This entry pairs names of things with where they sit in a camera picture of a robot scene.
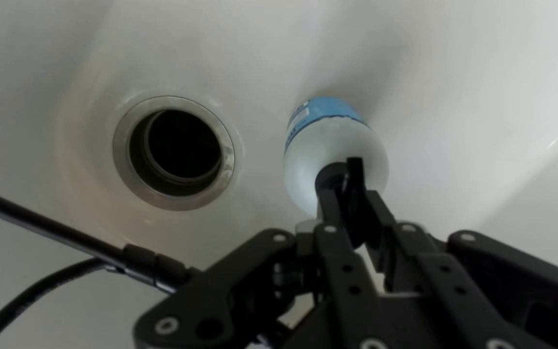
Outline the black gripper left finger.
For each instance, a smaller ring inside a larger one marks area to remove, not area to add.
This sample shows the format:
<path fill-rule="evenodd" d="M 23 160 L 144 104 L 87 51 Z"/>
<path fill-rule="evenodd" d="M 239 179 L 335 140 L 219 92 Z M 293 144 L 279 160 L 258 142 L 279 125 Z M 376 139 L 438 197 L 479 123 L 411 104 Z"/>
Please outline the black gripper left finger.
<path fill-rule="evenodd" d="M 324 307 L 332 349 L 419 349 L 399 330 L 415 321 L 415 294 L 390 294 L 374 268 L 368 247 L 349 234 L 347 162 L 332 164 L 316 177 L 322 226 L 314 234 L 324 276 Z"/>

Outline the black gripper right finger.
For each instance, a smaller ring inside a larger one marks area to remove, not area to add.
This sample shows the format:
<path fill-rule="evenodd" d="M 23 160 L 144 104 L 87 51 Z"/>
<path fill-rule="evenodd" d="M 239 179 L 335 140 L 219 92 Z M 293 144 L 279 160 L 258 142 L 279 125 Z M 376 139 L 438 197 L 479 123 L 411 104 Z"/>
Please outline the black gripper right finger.
<path fill-rule="evenodd" d="M 514 329 L 487 299 L 448 245 L 421 228 L 397 224 L 376 191 L 364 185 L 361 158 L 347 160 L 349 234 L 368 247 L 374 268 L 386 276 L 390 294 L 415 294 L 423 317 L 399 334 L 423 338 L 440 349 L 539 349 L 541 342 Z"/>

